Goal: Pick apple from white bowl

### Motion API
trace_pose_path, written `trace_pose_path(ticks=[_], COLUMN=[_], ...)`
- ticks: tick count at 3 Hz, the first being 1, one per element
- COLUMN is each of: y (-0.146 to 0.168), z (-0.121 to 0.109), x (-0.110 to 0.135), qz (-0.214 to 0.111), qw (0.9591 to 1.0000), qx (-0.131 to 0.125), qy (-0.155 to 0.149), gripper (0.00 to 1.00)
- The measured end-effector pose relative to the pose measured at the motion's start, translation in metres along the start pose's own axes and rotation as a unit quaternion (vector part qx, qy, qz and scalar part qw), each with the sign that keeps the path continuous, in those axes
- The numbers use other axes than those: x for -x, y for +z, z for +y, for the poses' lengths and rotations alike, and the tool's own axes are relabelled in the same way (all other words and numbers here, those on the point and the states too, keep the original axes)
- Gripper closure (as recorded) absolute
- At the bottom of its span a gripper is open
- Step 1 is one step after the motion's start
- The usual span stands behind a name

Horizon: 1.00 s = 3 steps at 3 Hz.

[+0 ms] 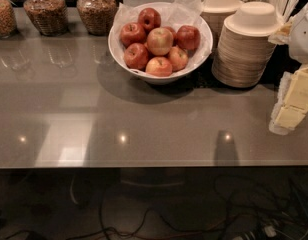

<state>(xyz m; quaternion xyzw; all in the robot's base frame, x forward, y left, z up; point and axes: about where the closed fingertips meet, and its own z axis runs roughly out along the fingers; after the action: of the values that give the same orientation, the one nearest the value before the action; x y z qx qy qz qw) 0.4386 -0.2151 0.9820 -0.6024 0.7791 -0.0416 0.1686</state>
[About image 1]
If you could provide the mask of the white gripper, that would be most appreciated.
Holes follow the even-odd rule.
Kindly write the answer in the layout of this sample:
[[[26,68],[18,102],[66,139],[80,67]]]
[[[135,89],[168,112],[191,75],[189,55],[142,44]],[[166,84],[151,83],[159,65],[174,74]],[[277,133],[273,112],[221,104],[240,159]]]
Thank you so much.
[[[277,102],[271,113],[269,130],[287,135],[308,112],[308,64],[302,64],[293,74],[284,72],[280,80]]]

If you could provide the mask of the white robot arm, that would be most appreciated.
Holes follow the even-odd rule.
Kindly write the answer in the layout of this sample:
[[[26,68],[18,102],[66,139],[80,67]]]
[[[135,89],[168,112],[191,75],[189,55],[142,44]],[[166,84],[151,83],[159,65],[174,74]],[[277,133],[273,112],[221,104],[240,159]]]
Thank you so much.
[[[281,40],[288,44],[289,56],[301,66],[294,73],[285,72],[280,80],[269,123],[269,130],[279,135],[293,131],[308,113],[308,2],[289,24],[289,35]]]

